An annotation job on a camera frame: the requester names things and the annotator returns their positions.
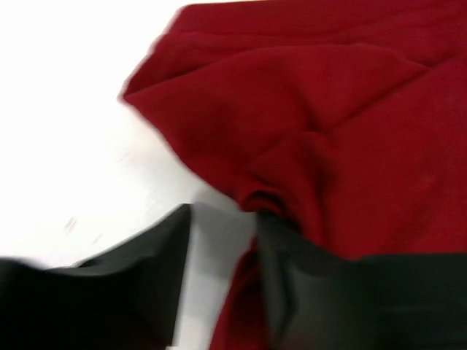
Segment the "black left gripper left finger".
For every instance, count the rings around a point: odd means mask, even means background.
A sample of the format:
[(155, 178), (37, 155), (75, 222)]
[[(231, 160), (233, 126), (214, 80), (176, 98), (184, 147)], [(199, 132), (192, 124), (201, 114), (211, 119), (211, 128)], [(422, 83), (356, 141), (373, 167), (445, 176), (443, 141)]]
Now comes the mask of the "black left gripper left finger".
[(68, 268), (1, 260), (3, 349), (165, 349), (173, 344), (191, 207)]

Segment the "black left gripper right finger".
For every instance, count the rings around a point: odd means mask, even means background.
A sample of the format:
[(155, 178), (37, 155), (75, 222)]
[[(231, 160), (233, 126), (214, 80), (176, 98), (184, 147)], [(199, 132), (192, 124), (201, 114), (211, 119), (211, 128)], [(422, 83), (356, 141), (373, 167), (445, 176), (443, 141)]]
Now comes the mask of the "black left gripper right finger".
[(257, 216), (272, 349), (464, 349), (466, 255), (346, 260)]

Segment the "red t shirt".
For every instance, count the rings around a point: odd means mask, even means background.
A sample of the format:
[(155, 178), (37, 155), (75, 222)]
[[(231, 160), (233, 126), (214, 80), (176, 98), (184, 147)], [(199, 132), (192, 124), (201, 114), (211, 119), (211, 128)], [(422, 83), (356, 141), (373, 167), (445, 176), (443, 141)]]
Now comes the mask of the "red t shirt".
[[(466, 255), (466, 3), (192, 4), (123, 100), (197, 176), (346, 260)], [(272, 349), (258, 237), (212, 349)]]

